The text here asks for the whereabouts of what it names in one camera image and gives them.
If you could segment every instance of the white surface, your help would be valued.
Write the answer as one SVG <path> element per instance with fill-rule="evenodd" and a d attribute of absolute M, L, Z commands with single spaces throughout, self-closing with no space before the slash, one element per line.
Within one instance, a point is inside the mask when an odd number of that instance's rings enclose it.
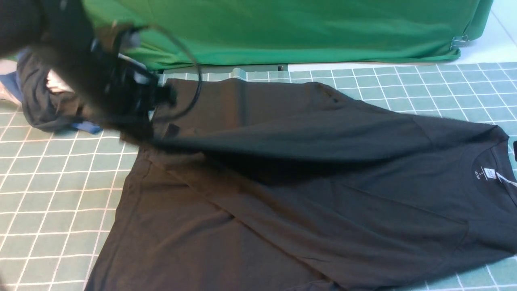
<path fill-rule="evenodd" d="M 517 1 L 495 0 L 492 13 L 517 46 Z"/>
<path fill-rule="evenodd" d="M 16 70 L 16 62 L 0 60 L 0 75 L 8 74 Z"/>
<path fill-rule="evenodd" d="M 517 62 L 517 0 L 494 0 L 483 35 L 461 49 L 461 57 L 449 64 Z M 324 63 L 288 65 L 289 71 L 334 70 L 405 66 L 388 63 Z"/>

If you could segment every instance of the white grid line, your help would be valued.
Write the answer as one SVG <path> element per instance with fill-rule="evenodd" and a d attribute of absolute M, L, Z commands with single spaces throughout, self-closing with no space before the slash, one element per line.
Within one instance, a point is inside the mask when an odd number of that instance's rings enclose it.
<path fill-rule="evenodd" d="M 74 143 L 75 143 L 75 141 L 74 141 L 74 142 L 72 142 L 72 146 L 70 147 L 70 152 L 72 151 L 72 148 L 73 148 L 73 144 L 74 144 Z M 47 151 L 47 148 L 48 148 L 49 144 L 50 144 L 50 142 L 47 142 L 47 145 L 45 146 L 45 150 L 43 151 L 43 153 Z M 40 160 L 39 160 L 39 162 L 38 162 L 38 166 L 36 166 L 36 169 L 39 167 L 39 165 L 41 164 L 41 161 L 42 161 L 42 160 L 43 160 L 43 157 L 41 157 L 41 158 L 40 158 Z M 55 190 L 57 190 L 57 187 L 59 186 L 59 181 L 61 180 L 61 177 L 62 177 L 62 176 L 63 176 L 63 175 L 61 175 L 61 176 L 59 177 L 58 181 L 56 182 L 56 187 L 55 187 L 54 191 L 55 191 Z M 30 187 L 30 186 L 31 186 L 31 182 L 29 182 L 29 184 L 27 185 L 27 189 L 26 189 L 26 191 L 29 189 L 29 187 Z M 47 211 L 50 209 L 50 205 L 51 205 L 51 203 L 52 203 L 52 200 L 53 200 L 53 198 L 54 198 L 54 195 L 55 195 L 55 192 L 54 192 L 54 194 L 52 195 L 52 197 L 50 198 L 49 204 L 47 205 Z M 36 233 L 36 237 L 34 238 L 34 241 L 33 241 L 32 245 L 31 245 L 31 249 L 30 249 L 30 251 L 29 251 L 29 255 L 28 255 L 29 257 L 31 256 L 31 254 L 32 254 L 32 252 L 33 252 L 33 250 L 34 250 L 34 246 L 36 245 L 36 241 L 38 240 L 39 233 L 41 232 L 41 229 L 43 228 L 43 224 L 45 223 L 45 219 L 47 218 L 47 213 L 45 213 L 45 214 L 43 215 L 43 219 L 41 220 L 41 223 L 40 223 L 40 225 L 39 225 L 38 231 L 37 231 L 37 233 Z M 28 264 L 28 262 L 29 262 L 29 260 L 25 261 L 25 264 L 24 264 L 24 266 L 23 266 L 22 272 L 21 272 L 20 276 L 18 277 L 18 282 L 17 282 L 17 284 L 18 284 L 18 285 L 21 283 L 21 280 L 22 280 L 22 278 L 23 278 L 23 274 L 24 274 L 24 272 L 25 272 L 25 269 L 27 268 L 27 264 Z"/>
<path fill-rule="evenodd" d="M 100 145 L 100 141 L 101 139 L 99 138 L 99 141 L 97 142 L 97 145 L 95 146 L 95 150 L 94 150 L 94 158 L 92 158 L 92 162 L 90 163 L 90 171 L 92 170 L 92 167 L 94 165 L 94 160 L 95 160 L 95 153 L 97 152 L 97 150 L 99 149 L 99 145 Z M 65 243 L 63 244 L 63 248 L 61 249 L 61 254 L 60 254 L 60 258 L 57 260 L 57 265 L 56 265 L 56 268 L 54 270 L 54 274 L 52 275 L 52 282 L 55 280 L 56 278 L 56 275 L 57 275 L 57 271 L 59 270 L 59 264 L 61 263 L 61 260 L 62 260 L 62 257 L 63 257 L 63 254 L 65 252 L 65 249 L 67 247 L 67 242 L 68 242 L 68 239 L 70 238 L 70 232 L 72 231 L 72 228 L 73 228 L 73 224 L 75 222 L 75 218 L 77 217 L 77 213 L 78 213 L 78 210 L 79 210 L 79 206 L 81 205 L 81 200 L 83 199 L 83 196 L 84 196 L 84 190 L 86 189 L 86 185 L 88 184 L 88 179 L 90 177 L 90 173 L 88 173 L 86 175 L 86 179 L 84 180 L 84 185 L 83 185 L 83 189 L 81 191 L 81 196 L 79 197 L 79 201 L 77 203 L 77 207 L 75 209 L 75 213 L 73 215 L 73 218 L 72 218 L 72 222 L 70 223 L 70 227 L 68 228 L 68 234 L 67 234 L 67 237 L 65 239 Z M 49 291 L 52 289 L 52 285 L 53 283 L 50 284 L 49 286 Z"/>
<path fill-rule="evenodd" d="M 108 206 L 110 205 L 110 199 L 111 199 L 111 194 L 113 193 L 113 188 L 115 186 L 115 177 L 117 176 L 118 174 L 118 170 L 120 168 L 120 163 L 122 162 L 122 155 L 120 156 L 120 158 L 118 159 L 118 165 L 117 165 L 117 171 L 115 172 L 115 176 L 113 178 L 113 182 L 111 183 L 111 190 L 110 190 L 110 193 L 108 194 L 108 200 L 106 201 L 106 206 L 104 208 L 104 214 L 102 215 L 102 220 L 100 222 L 100 226 L 99 226 L 99 232 L 97 233 L 97 238 L 95 240 L 95 246 L 94 246 L 94 250 L 92 252 L 92 258 L 90 259 L 90 263 L 88 265 L 88 271 L 86 272 L 86 278 L 85 278 L 85 281 L 84 281 L 84 285 L 83 285 L 83 289 L 86 288 L 86 283 L 87 283 L 87 280 L 90 276 L 90 272 L 92 271 L 92 267 L 93 267 L 93 262 L 94 262 L 94 257 L 93 255 L 95 255 L 96 251 L 97 251 L 97 246 L 99 245 L 99 238 L 100 238 L 100 234 L 101 234 L 101 231 L 102 231 L 102 227 L 104 226 L 104 219 L 106 218 L 106 213 L 108 212 Z"/>

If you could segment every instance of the blue fabric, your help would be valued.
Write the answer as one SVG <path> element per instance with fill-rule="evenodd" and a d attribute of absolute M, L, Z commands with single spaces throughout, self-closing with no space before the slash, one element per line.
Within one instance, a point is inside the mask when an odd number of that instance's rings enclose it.
<path fill-rule="evenodd" d="M 10 72 L 6 75 L 0 75 L 0 82 L 4 85 L 5 89 L 7 89 L 11 94 L 18 99 L 18 101 L 23 100 L 23 94 L 20 90 L 19 83 L 17 82 L 17 73 Z"/>
<path fill-rule="evenodd" d="M 93 135 L 102 131 L 102 128 L 100 126 L 91 123 L 90 121 L 85 121 L 83 123 L 73 123 L 72 127 L 76 128 L 77 130 L 82 130 L 84 132 L 91 133 Z"/>

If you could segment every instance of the robotic arm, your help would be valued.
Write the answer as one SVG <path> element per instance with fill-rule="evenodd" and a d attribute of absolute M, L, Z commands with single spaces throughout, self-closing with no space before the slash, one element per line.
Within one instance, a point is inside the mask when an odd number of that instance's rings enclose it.
<path fill-rule="evenodd" d="M 0 0 L 0 57 L 29 47 L 84 100 L 95 114 L 92 121 L 140 144 L 154 137 L 149 111 L 160 103 L 176 105 L 171 87 L 159 86 L 156 75 L 118 57 L 146 28 L 123 23 L 94 30 L 81 0 Z M 193 62 L 200 82 L 181 115 L 201 90 L 201 70 Z M 134 73 L 146 81 L 135 81 Z"/>

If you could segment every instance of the neck label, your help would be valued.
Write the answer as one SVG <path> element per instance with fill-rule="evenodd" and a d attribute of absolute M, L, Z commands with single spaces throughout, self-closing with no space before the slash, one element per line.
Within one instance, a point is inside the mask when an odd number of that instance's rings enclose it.
<path fill-rule="evenodd" d="M 485 176 L 489 179 L 497 179 L 497 174 L 494 169 L 484 168 Z"/>

